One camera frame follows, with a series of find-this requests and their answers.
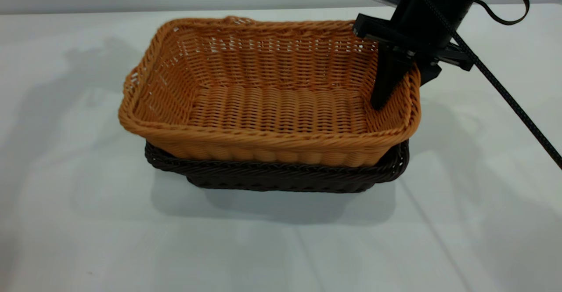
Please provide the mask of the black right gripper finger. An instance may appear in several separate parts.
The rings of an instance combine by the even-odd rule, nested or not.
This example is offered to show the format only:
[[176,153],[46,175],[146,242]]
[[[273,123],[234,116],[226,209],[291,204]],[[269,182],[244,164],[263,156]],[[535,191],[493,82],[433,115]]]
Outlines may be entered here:
[[390,99],[395,87],[414,64],[415,52],[387,43],[378,43],[378,66],[371,105],[381,110]]
[[417,67],[420,72],[420,86],[436,79],[442,72],[438,61],[418,61]]

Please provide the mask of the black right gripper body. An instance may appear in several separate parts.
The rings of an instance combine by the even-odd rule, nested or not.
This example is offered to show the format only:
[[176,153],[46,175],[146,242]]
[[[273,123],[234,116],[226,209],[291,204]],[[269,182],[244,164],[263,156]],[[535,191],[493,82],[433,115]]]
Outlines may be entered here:
[[359,14],[353,26],[362,39],[413,50],[418,60],[443,61],[468,71],[473,62],[451,43],[446,25],[457,30],[475,0],[375,0],[394,6],[390,20]]

